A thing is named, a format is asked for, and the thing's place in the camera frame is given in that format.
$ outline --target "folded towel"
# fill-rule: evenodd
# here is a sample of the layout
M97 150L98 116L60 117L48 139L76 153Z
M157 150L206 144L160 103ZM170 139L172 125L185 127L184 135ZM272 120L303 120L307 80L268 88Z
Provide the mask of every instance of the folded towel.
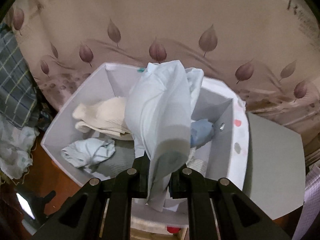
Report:
M80 120L76 129L86 133L91 129L119 140L133 140L131 132L124 122L126 98L114 97L93 106L79 104L73 118Z

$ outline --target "fabric storage box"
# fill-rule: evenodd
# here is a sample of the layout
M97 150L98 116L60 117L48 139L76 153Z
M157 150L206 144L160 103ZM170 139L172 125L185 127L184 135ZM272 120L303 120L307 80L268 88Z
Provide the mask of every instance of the fabric storage box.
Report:
M93 177L100 179L106 179L106 177L96 172L90 174L77 169L61 157L61 149L89 136L75 129L76 120L72 118L72 112L79 103L92 105L114 96L128 96L130 89L140 76L141 72L138 68L132 66L102 64L63 106L44 135L42 147L78 185L84 185ZM208 163L206 177L211 179L227 177L242 189L249 142L244 103L223 82L204 78L192 115L193 120L203 118L213 122L215 130L212 141L196 150L195 154L197 158ZM188 224L186 214L165 209L163 212L157 212L147 205L142 206L136 203L132 203L132 215L166 224Z

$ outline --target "metal screw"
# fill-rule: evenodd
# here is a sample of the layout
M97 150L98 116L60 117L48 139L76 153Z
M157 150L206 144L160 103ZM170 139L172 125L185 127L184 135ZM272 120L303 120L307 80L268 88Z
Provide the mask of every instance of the metal screw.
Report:
M220 125L219 129L220 129L221 132L223 131L223 129L224 129L224 122Z
M182 172L183 172L183 174L190 175L190 174L192 173L192 169L190 169L190 168L184 168L184 169L182 170Z
M97 179L97 178L90 179L89 183L91 186L95 186L95 185L99 184L99 179Z
M136 170L135 168L130 168L130 169L127 170L127 173L128 173L129 175L136 174L136 172L137 172L137 170Z
M230 181L226 178L220 179L220 184L222 184L223 186L228 186L229 182Z

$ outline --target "printed leaf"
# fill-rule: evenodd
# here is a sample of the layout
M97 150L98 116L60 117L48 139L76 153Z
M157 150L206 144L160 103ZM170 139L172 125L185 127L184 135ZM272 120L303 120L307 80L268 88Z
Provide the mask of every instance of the printed leaf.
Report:
M296 60L287 65L280 73L281 79L290 77L296 69Z
M87 45L80 45L79 56L83 62L90 63L93 60L92 50Z
M239 81L245 81L248 80L249 78L251 78L252 74L254 71L254 67L251 64L251 61L241 65L240 67L238 67L238 69L236 70L235 76Z
M19 31L24 21L24 12L21 8L17 8L13 14L13 27Z
M121 40L120 31L111 20L108 25L108 36L115 43L119 43L119 41Z
M56 58L58 58L59 54L58 54L58 51L57 51L56 47L52 43L50 43L50 44L51 44L51 50L52 50L53 55Z
M167 58L167 52L162 44L158 43L155 39L149 47L149 55L154 60L160 62Z
M293 94L295 98L303 98L308 91L307 84L305 81L300 82L294 88Z
M217 44L218 38L212 24L209 29L202 33L199 39L199 47L204 52L208 52L213 51L217 47Z
M48 75L49 74L49 66L48 66L48 64L44 60L41 60L40 61L40 66L41 66L42 72L44 74Z

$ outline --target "plaid blanket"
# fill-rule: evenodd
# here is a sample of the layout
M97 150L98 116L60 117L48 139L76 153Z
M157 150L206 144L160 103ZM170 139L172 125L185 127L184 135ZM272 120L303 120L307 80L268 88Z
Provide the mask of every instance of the plaid blanket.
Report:
M12 30L0 24L0 113L19 129L39 118L33 82Z

